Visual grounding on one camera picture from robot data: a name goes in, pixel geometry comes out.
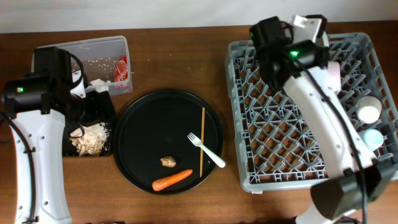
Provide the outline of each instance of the dish rack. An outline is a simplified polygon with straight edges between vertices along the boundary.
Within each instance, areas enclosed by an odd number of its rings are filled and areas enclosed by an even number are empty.
[[[364,33],[328,37],[330,60],[340,63],[338,98],[352,124],[357,131],[374,128],[383,134],[384,144],[374,151],[379,160],[398,157],[398,112],[371,39]],[[260,79],[255,53],[251,40],[232,42],[225,61],[241,187],[261,194],[323,182],[328,172],[311,130],[297,105],[281,92],[272,95]],[[367,95],[383,105],[381,117],[372,124],[355,113],[356,101]]]

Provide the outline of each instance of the white wall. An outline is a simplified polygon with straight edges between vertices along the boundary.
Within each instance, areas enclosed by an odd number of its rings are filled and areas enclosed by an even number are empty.
[[[249,25],[293,14],[398,19],[398,0],[0,0],[0,33]]]

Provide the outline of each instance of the white plastic fork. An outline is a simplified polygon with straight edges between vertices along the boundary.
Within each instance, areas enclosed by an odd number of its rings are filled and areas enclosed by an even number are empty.
[[[188,139],[192,142],[194,146],[198,146],[204,150],[207,156],[210,157],[219,167],[225,167],[225,162],[220,157],[218,157],[214,152],[208,149],[205,145],[203,145],[202,141],[194,134],[189,133]]]

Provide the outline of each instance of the wooden stick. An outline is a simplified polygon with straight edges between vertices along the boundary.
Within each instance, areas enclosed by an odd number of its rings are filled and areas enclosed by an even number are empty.
[[[205,108],[201,109],[201,136],[200,140],[204,144],[205,143]],[[202,173],[202,168],[203,168],[203,150],[200,149],[200,174],[199,176],[201,177]]]

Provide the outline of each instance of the wooden table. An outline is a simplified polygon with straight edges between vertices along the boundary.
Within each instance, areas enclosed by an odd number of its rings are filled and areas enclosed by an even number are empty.
[[[251,195],[239,184],[234,125],[228,98],[224,58],[228,44],[247,40],[248,26],[188,29],[99,30],[0,35],[0,86],[30,70],[35,47],[123,35],[134,69],[131,94],[112,96],[118,115],[151,91],[177,88],[201,96],[214,108],[224,129],[223,159],[198,187],[170,197],[151,195],[131,185],[113,156],[64,158],[63,175],[74,223],[250,223],[291,218],[308,207],[308,189]],[[370,35],[396,104],[398,100],[398,21],[350,22],[328,25],[329,33],[365,32]],[[1,138],[11,137],[1,128]],[[0,222],[12,223],[16,210],[16,158],[12,144],[0,146]],[[369,206],[369,222],[398,220],[398,182]]]

